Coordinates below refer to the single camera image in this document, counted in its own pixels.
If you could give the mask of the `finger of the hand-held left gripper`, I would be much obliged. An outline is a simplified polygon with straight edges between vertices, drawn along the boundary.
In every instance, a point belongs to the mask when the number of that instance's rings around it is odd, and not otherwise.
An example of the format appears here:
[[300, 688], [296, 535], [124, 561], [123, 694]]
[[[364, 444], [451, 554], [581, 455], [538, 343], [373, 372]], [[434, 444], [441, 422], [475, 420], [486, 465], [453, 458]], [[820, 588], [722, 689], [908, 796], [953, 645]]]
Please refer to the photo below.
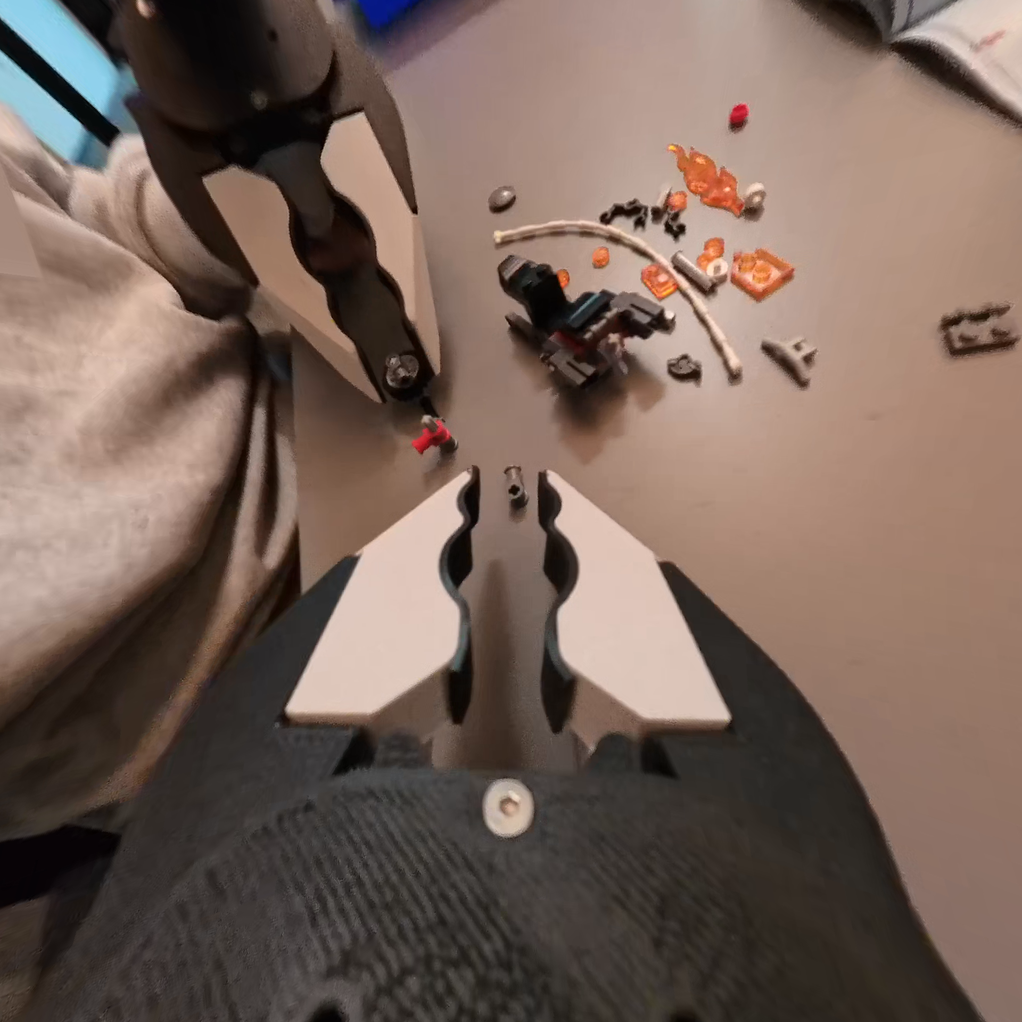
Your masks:
[[[274, 313], [316, 351], [320, 340], [337, 339], [324, 286], [310, 263], [312, 243], [278, 185], [239, 168], [217, 172], [204, 184]], [[374, 402], [394, 400], [384, 392], [382, 379], [347, 380]]]
[[320, 340], [320, 355], [344, 379], [437, 377], [439, 319], [397, 110], [336, 120], [321, 166], [336, 218], [318, 279], [339, 337]]

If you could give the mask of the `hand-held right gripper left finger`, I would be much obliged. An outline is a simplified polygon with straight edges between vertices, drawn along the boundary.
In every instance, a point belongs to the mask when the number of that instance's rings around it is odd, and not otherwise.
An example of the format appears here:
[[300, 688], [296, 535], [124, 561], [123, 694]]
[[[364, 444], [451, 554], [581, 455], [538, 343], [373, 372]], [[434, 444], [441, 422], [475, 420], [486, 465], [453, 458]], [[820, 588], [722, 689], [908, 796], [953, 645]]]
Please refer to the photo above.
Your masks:
[[284, 709], [288, 722], [429, 743], [465, 721], [480, 472], [470, 466], [344, 562], [349, 580]]

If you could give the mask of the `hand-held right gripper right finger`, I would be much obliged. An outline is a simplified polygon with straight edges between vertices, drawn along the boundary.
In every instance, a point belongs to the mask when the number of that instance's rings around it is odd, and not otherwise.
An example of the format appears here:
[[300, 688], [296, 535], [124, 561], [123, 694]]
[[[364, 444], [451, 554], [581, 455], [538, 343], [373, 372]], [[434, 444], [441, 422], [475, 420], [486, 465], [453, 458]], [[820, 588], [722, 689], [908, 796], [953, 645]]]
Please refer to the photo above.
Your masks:
[[541, 668], [551, 731], [587, 751], [611, 735], [725, 731], [732, 713], [666, 564], [557, 472], [539, 473], [537, 498], [554, 590]]

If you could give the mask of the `lego wheel fork assembly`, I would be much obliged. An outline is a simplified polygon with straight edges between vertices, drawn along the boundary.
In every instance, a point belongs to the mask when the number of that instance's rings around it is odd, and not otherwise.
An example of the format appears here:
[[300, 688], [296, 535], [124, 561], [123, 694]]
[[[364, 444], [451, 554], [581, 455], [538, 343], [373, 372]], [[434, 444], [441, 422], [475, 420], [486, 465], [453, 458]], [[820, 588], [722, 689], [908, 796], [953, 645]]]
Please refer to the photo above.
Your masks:
[[458, 442], [428, 393], [430, 380], [427, 365], [411, 351], [392, 353], [384, 361], [384, 392], [401, 402], [413, 402], [421, 411], [421, 432], [412, 442], [414, 450], [420, 455], [429, 450], [438, 450], [445, 456], [452, 455], [458, 449]]

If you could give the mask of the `white instruction booklet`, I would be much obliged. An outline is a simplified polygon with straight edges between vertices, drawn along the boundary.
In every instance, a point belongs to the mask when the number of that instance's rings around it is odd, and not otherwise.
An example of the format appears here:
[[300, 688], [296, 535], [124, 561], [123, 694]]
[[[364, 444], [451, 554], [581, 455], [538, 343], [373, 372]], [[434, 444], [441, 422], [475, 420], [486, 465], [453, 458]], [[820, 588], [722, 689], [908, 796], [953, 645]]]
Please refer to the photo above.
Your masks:
[[926, 49], [948, 62], [983, 98], [1021, 121], [1019, 1], [853, 1], [882, 40]]

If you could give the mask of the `person's left forearm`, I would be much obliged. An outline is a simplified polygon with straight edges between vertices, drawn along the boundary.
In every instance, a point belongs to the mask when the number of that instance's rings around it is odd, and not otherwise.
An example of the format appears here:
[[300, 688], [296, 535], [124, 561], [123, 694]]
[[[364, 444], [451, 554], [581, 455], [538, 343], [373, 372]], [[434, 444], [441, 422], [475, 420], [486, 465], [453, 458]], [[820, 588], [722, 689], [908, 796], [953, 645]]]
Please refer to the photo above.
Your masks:
[[212, 256], [174, 208], [137, 136], [101, 170], [58, 158], [2, 105], [2, 172], [40, 268], [2, 279], [4, 326], [98, 342], [249, 339], [250, 287]]

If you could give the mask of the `black lego motorcycle body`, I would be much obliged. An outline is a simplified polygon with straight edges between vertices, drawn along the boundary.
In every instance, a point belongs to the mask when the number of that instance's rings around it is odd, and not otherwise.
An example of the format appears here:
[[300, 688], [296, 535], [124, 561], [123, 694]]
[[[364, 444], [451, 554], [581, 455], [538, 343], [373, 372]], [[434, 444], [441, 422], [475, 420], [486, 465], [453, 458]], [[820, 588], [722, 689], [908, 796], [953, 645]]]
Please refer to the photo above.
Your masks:
[[546, 263], [510, 254], [497, 274], [518, 312], [505, 316], [510, 333], [525, 342], [561, 385], [591, 390], [613, 375], [630, 373], [632, 339], [673, 330], [662, 304], [631, 291], [583, 291], [569, 298]]

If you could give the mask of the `large orange lego flame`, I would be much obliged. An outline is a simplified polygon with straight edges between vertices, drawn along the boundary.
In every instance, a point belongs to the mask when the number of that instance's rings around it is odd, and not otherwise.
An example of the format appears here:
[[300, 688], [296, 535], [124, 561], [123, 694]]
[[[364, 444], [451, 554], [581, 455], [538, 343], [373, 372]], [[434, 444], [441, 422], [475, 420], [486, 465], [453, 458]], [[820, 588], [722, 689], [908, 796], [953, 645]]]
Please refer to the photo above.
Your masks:
[[718, 166], [707, 154], [696, 148], [671, 144], [667, 151], [672, 154], [678, 170], [688, 191], [712, 210], [725, 210], [735, 217], [742, 216], [745, 202], [739, 192], [738, 181], [733, 172]]

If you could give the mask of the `orange transparent lego slope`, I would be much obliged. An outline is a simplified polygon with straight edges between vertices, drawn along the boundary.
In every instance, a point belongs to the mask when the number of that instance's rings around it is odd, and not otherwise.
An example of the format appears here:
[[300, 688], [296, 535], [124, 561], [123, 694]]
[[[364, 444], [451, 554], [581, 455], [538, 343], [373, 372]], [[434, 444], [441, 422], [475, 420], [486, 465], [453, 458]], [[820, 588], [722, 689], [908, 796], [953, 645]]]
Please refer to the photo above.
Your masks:
[[733, 252], [730, 282], [752, 300], [765, 300], [790, 282], [794, 275], [794, 264], [771, 249]]

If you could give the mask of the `dark grey lego plate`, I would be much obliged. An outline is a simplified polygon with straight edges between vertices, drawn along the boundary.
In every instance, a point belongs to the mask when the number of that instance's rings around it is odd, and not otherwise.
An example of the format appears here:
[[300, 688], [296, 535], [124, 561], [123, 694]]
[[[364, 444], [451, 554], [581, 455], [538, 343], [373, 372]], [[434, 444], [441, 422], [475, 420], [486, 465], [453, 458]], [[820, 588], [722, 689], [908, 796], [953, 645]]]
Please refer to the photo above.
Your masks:
[[943, 316], [939, 330], [945, 349], [953, 357], [1015, 349], [1021, 333], [1013, 309], [1011, 301], [994, 301]]

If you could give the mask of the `blue plastic bin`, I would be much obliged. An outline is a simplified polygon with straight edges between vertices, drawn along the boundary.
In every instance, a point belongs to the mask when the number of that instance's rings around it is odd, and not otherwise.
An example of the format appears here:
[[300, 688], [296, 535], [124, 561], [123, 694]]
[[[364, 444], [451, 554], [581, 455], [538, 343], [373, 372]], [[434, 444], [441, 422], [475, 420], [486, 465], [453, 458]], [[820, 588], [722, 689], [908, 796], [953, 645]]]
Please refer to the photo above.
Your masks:
[[373, 32], [383, 32], [409, 14], [421, 1], [351, 1]]

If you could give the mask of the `light grey lego bracket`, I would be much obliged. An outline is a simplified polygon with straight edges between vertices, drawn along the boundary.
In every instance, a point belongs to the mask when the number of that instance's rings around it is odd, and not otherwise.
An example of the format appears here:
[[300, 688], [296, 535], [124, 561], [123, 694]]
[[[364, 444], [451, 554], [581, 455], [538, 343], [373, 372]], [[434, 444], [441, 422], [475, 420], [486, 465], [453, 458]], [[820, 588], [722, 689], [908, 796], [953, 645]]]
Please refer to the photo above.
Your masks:
[[804, 390], [811, 384], [811, 369], [818, 349], [804, 336], [792, 339], [762, 339], [760, 350]]

